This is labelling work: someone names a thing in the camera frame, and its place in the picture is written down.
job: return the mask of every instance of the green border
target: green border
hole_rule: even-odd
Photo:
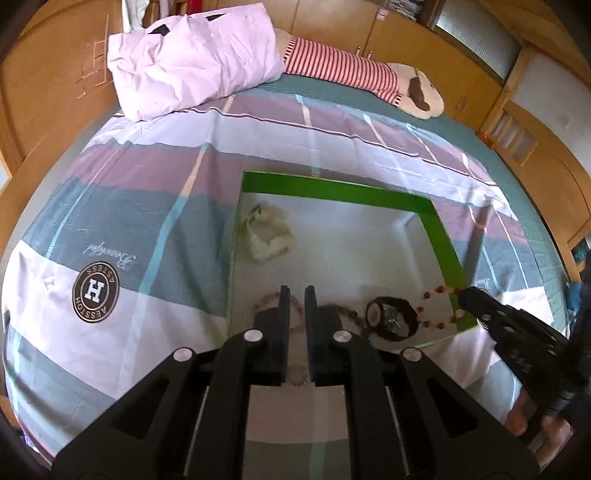
[[[428,198],[345,181],[254,171],[244,172],[242,191],[335,200],[415,212],[419,215],[427,232],[445,283],[466,288],[466,279],[456,251],[433,202]],[[459,308],[455,295],[450,295],[450,302],[454,311]],[[457,323],[457,331],[462,332],[474,326],[476,326],[476,320],[471,316],[465,316]]]

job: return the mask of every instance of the logo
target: logo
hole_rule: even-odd
[[[97,323],[107,318],[119,297],[119,277],[107,262],[84,267],[72,288],[74,311],[85,322]]]

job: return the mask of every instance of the pink pillow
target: pink pillow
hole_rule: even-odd
[[[151,33],[155,29],[165,34]],[[167,17],[144,30],[111,35],[107,66],[132,121],[229,96],[277,80],[283,71],[263,4]]]

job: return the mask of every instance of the plush doll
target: plush doll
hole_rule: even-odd
[[[377,95],[421,119],[443,113],[443,98],[427,76],[399,63],[378,63],[275,29],[284,73],[328,80]]]

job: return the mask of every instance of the wooden headboard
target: wooden headboard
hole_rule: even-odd
[[[485,132],[541,213],[571,280],[584,264],[571,253],[591,232],[591,177],[572,152],[531,113],[507,101]]]
[[[116,103],[105,53],[121,29],[121,0],[49,0],[0,65],[0,255],[49,169]]]

